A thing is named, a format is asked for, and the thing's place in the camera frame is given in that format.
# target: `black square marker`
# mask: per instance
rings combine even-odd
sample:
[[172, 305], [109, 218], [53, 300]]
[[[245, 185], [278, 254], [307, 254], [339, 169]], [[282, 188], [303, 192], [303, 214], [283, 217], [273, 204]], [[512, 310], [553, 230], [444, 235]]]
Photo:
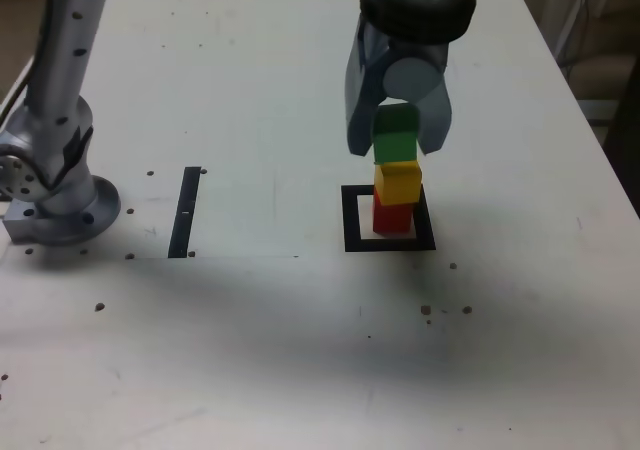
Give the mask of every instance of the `black square marker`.
[[373, 195], [373, 185], [342, 186], [342, 224], [345, 252], [423, 252], [435, 250], [436, 242], [431, 230], [424, 188], [420, 187], [420, 200], [413, 208], [415, 238], [362, 239], [358, 196]]

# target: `stacked blocks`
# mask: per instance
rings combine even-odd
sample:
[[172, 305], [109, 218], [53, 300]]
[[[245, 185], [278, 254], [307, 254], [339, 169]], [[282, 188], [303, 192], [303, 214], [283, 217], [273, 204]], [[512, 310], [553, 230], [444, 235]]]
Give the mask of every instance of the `stacked blocks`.
[[413, 207], [420, 199], [422, 172], [417, 161], [420, 117], [410, 104], [378, 108], [373, 127], [376, 160], [373, 231], [408, 233]]

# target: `table surface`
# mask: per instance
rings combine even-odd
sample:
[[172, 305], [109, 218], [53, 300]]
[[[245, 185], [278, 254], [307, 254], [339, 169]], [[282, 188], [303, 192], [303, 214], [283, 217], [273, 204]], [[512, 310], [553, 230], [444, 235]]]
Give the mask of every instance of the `table surface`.
[[[123, 212], [32, 255], [2, 233], [3, 449], [637, 446], [640, 225], [523, 0], [451, 45], [433, 252], [344, 253], [357, 17], [108, 0], [83, 95]], [[196, 257], [167, 259], [186, 166]]]

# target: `metal robot arm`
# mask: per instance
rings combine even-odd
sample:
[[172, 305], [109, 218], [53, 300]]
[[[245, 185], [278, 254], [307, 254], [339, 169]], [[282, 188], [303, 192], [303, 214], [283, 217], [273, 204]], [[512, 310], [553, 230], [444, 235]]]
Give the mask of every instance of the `metal robot arm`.
[[442, 147], [451, 125], [444, 81], [449, 43], [467, 31], [475, 6], [476, 0], [360, 0], [345, 83], [351, 153], [366, 155], [387, 97], [417, 108], [423, 153]]
[[104, 3], [47, 0], [38, 48], [24, 80], [24, 104], [0, 133], [0, 189], [13, 197], [4, 224], [15, 243], [87, 240], [108, 228], [120, 211], [115, 187], [89, 172], [93, 119], [80, 97]]

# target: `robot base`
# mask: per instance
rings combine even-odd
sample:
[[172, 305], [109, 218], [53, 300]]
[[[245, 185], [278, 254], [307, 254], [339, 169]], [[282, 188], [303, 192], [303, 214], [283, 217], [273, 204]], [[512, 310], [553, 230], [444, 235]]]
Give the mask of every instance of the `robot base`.
[[101, 177], [93, 177], [96, 198], [81, 212], [47, 216], [33, 203], [13, 200], [4, 217], [4, 226], [13, 243], [47, 246], [72, 245], [104, 232], [120, 213], [116, 187]]

